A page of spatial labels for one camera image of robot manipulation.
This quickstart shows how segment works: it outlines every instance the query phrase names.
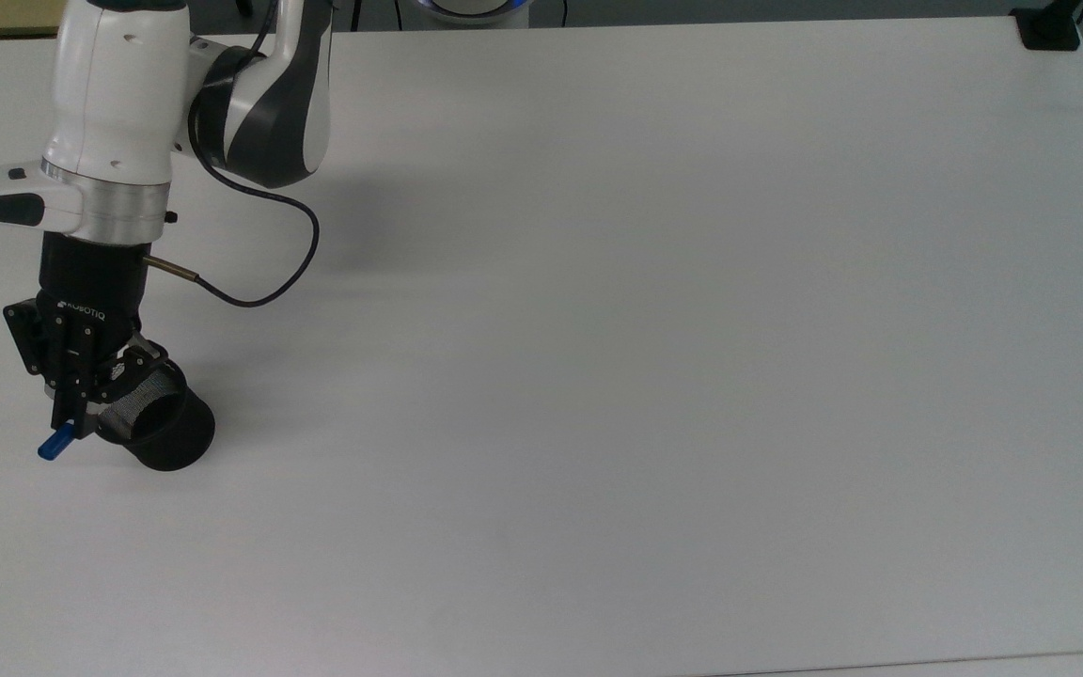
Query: metal mesh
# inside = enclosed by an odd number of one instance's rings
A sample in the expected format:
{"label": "metal mesh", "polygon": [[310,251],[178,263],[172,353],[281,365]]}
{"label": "metal mesh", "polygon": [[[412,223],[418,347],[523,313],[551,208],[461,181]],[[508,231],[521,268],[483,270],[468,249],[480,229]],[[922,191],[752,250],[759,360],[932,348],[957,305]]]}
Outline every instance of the metal mesh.
{"label": "metal mesh", "polygon": [[112,403],[99,415],[99,427],[106,428],[121,439],[132,440],[132,427],[141,413],[162,398],[181,398],[180,381],[169,365],[161,365],[149,374],[131,393]]}

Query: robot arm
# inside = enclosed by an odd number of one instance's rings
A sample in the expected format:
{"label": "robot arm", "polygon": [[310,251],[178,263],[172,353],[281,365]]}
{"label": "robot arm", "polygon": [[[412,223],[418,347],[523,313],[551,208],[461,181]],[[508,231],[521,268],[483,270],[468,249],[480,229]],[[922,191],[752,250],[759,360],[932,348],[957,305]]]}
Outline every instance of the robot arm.
{"label": "robot arm", "polygon": [[276,0],[276,11],[265,56],[193,39],[184,0],[68,0],[52,138],[39,161],[0,167],[0,223],[44,232],[38,295],[3,309],[53,399],[41,457],[94,432],[177,470],[210,445],[210,408],[139,333],[139,303],[151,245],[174,216],[171,151],[197,146],[266,187],[324,157],[331,3]]}
{"label": "robot arm", "polygon": [[201,38],[190,43],[193,75],[184,116],[190,123],[177,143],[193,152],[188,132],[195,128],[211,166],[266,188],[317,170],[328,143],[331,3],[283,0],[276,10],[278,32],[270,56],[249,61],[248,48]]}

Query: black cable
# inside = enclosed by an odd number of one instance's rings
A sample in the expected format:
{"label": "black cable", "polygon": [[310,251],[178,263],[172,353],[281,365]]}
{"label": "black cable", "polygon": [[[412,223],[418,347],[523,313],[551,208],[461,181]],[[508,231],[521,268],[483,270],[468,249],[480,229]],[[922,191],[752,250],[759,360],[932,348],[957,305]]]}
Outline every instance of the black cable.
{"label": "black cable", "polygon": [[220,291],[219,288],[213,286],[213,284],[206,282],[203,277],[199,277],[198,274],[193,274],[193,277],[186,277],[186,279],[190,279],[194,284],[198,284],[199,287],[206,288],[212,296],[218,297],[218,299],[224,301],[224,303],[238,305],[238,308],[242,309],[257,309],[258,305],[265,305],[266,303],[271,303],[271,301],[276,299],[276,297],[283,296],[288,288],[291,288],[292,284],[296,284],[298,279],[300,279],[304,271],[309,269],[309,265],[312,264],[312,259],[315,257],[315,250],[319,244],[319,219],[315,216],[315,211],[303,203],[296,200],[293,197],[278,196],[278,194],[268,193],[265,190],[250,188],[248,185],[242,185],[232,179],[227,179],[226,175],[216,171],[216,168],[212,167],[207,160],[207,155],[204,154],[203,147],[199,146],[198,143],[198,96],[196,96],[194,102],[190,104],[190,113],[186,116],[186,136],[190,138],[190,148],[195,152],[195,157],[198,158],[198,164],[201,164],[207,173],[210,173],[211,177],[214,177],[214,179],[220,181],[220,183],[227,185],[229,188],[245,193],[246,196],[261,197],[263,200],[272,200],[296,207],[296,209],[303,211],[303,213],[309,216],[309,219],[312,220],[312,245],[309,247],[309,252],[303,257],[303,261],[296,272],[291,274],[291,277],[289,277],[287,282],[283,283],[282,287],[276,288],[270,296],[263,296],[257,301],[245,301],[236,299],[236,297],[225,295],[224,291]]}
{"label": "black cable", "polygon": [[240,57],[237,61],[237,73],[240,73],[246,66],[249,65],[249,61],[252,61],[255,56],[258,55],[258,51],[261,50],[261,43],[266,41],[266,36],[270,35],[270,29],[274,26],[274,16],[278,13],[278,0],[270,0],[270,4],[266,5],[266,17],[261,21],[261,29],[258,30],[258,38],[253,40],[253,47],[249,48],[249,53]]}

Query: white table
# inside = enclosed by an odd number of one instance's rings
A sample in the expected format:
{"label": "white table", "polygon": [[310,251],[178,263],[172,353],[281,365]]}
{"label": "white table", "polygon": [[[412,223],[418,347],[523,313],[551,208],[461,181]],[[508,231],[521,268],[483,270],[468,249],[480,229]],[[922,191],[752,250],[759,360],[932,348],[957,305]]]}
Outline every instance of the white table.
{"label": "white table", "polygon": [[[0,162],[48,41],[0,43]],[[339,35],[284,300],[152,274],[173,474],[0,317],[0,674],[639,676],[1083,652],[1083,51],[1008,17]],[[180,159],[257,296],[295,211]],[[39,236],[0,229],[0,310]]]}

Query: blue handle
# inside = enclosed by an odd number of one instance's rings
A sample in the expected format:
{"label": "blue handle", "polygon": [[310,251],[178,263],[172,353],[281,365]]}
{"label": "blue handle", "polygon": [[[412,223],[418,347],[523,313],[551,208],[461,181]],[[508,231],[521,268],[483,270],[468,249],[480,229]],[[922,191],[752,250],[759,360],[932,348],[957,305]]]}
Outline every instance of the blue handle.
{"label": "blue handle", "polygon": [[48,440],[44,440],[43,445],[36,450],[39,457],[42,459],[55,459],[60,457],[61,452],[65,451],[65,446],[69,446],[69,442],[74,441],[74,421],[66,421],[63,427],[57,428],[56,432],[53,432]]}

